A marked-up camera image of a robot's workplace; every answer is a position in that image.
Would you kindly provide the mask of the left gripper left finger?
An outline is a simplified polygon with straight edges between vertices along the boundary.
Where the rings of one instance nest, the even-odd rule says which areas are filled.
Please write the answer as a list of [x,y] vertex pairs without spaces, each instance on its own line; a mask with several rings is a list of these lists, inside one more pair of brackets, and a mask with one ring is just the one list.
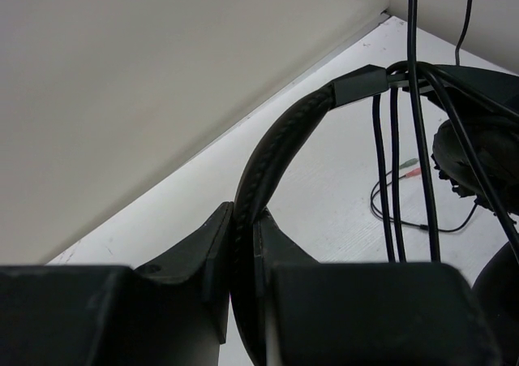
[[215,365],[229,311],[233,205],[138,268],[1,269],[4,365]]

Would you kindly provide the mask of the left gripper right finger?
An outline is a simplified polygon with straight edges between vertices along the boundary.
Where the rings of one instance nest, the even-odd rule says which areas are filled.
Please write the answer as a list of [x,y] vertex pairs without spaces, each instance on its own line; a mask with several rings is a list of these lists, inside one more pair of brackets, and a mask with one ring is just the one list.
[[320,263],[262,213],[253,226],[257,365],[498,365],[499,346],[450,265]]

